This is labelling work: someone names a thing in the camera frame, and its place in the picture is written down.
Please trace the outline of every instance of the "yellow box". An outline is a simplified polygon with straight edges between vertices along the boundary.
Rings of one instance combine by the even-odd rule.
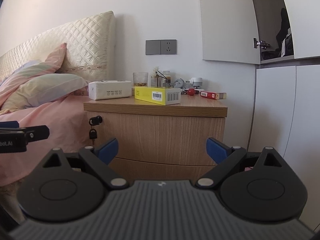
[[[160,105],[180,104],[180,88],[134,87],[134,98]]]

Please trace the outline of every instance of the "wooden nightstand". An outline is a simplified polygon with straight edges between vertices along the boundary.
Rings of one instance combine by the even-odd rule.
[[[181,95],[181,104],[162,106],[130,98],[84,103],[88,118],[100,115],[95,126],[98,146],[111,137],[119,152],[110,167],[134,179],[191,179],[215,163],[207,155],[208,137],[223,139],[227,107],[218,100]]]

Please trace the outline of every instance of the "pink bedsheet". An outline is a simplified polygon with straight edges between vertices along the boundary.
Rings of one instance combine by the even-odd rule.
[[[50,136],[29,143],[26,152],[0,154],[0,186],[28,175],[54,147],[60,147],[64,152],[76,152],[89,145],[90,126],[83,110],[83,103],[89,100],[88,96],[68,96],[39,107],[1,115],[0,122],[18,121],[20,127],[47,125]]]

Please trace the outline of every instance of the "wall socket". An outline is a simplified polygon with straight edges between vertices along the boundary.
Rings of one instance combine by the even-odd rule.
[[[146,41],[146,55],[177,54],[177,40]]]
[[[177,40],[161,40],[161,54],[177,54]]]

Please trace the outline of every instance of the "cabinet door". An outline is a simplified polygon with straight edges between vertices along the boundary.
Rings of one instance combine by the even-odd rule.
[[[260,64],[252,0],[200,0],[204,60]]]
[[[308,190],[301,220],[311,229],[320,223],[320,65],[297,66],[292,128],[284,159]]]
[[[320,0],[284,0],[293,38],[294,58],[320,56]]]
[[[288,143],[296,88],[296,67],[257,69],[250,151],[274,147],[281,156]]]

